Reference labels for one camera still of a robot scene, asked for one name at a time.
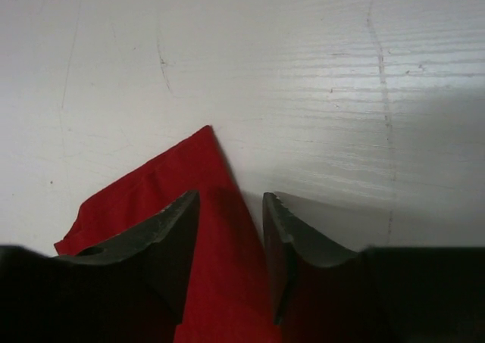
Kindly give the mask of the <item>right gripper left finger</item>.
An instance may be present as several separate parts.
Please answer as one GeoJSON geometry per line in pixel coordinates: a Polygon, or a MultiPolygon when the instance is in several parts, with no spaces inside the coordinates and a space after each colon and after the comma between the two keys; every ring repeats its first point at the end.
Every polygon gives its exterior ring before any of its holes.
{"type": "Polygon", "coordinates": [[[199,193],[74,256],[1,248],[3,342],[172,342],[183,320],[199,193]]]}

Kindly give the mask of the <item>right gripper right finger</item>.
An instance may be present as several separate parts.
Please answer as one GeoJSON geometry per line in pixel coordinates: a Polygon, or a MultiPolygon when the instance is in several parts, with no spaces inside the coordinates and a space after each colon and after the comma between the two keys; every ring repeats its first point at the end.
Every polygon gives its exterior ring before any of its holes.
{"type": "Polygon", "coordinates": [[[273,321],[285,342],[482,342],[481,247],[352,251],[262,200],[273,321]]]}

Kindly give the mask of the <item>red t-shirt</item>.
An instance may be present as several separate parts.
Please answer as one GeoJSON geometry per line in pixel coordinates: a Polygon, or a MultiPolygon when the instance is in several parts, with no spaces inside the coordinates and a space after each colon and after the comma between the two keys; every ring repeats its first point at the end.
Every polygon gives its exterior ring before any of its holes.
{"type": "Polygon", "coordinates": [[[263,247],[210,126],[84,201],[55,250],[77,254],[152,216],[190,189],[200,194],[199,230],[176,341],[279,342],[263,247]]]}

